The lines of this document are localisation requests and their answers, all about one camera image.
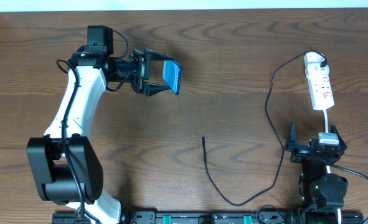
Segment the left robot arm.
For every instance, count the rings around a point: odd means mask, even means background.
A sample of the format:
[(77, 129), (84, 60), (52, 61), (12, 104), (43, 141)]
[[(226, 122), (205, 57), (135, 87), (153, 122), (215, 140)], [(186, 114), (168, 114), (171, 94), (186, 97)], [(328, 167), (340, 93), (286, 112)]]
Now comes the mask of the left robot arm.
[(129, 223), (121, 202), (103, 187), (103, 168), (90, 144), (94, 115), (109, 83), (125, 83), (139, 94), (165, 90), (178, 94), (182, 67), (151, 49), (114, 56), (116, 31), (89, 26), (87, 43), (57, 66), (68, 83), (59, 110), (40, 138), (30, 138), (26, 152), (39, 197), (74, 209), (70, 223)]

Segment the blue Galaxy smartphone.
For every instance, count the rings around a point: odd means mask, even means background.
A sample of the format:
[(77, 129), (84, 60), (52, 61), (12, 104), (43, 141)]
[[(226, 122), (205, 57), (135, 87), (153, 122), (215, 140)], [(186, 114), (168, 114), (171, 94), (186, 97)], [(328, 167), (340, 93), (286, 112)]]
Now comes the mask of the blue Galaxy smartphone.
[(175, 60), (165, 60), (163, 67), (163, 80), (175, 95), (181, 89), (182, 67)]

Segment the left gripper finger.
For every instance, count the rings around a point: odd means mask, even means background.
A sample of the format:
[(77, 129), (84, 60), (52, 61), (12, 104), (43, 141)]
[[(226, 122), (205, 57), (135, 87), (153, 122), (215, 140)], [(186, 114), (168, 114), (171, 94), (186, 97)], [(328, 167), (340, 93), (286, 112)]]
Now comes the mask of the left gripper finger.
[(158, 83), (143, 83), (143, 93), (146, 96), (153, 96), (161, 91), (169, 90), (170, 88), (167, 85), (162, 85)]
[(146, 60), (149, 61), (172, 61), (174, 60), (174, 57), (167, 55), (167, 54), (161, 54), (154, 50), (151, 50), (149, 48), (144, 48), (144, 56)]

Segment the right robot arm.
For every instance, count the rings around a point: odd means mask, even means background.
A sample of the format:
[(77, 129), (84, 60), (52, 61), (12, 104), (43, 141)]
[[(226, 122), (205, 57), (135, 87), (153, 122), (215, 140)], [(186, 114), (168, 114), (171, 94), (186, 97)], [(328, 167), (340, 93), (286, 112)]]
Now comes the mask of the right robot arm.
[(296, 124), (292, 123), (285, 150), (291, 152), (290, 161), (300, 163), (299, 193), (303, 204), (292, 215), (295, 223), (340, 223), (338, 212), (344, 206), (348, 181), (345, 177), (328, 172), (327, 163), (337, 162), (347, 146), (337, 128), (319, 133), (309, 144), (296, 143)]

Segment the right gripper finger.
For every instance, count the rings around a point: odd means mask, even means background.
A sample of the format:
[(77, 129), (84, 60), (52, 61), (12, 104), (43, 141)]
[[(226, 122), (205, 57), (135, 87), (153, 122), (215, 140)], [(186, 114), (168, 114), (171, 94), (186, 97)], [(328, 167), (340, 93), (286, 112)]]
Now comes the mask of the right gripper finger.
[(296, 144), (296, 123), (293, 121), (288, 135), (288, 145)]
[(336, 139), (338, 140), (338, 145), (340, 145), (340, 146), (345, 146), (346, 145), (346, 143), (344, 142), (343, 138), (339, 134), (339, 132), (337, 130), (337, 127), (335, 125), (331, 125), (329, 133), (336, 136)]

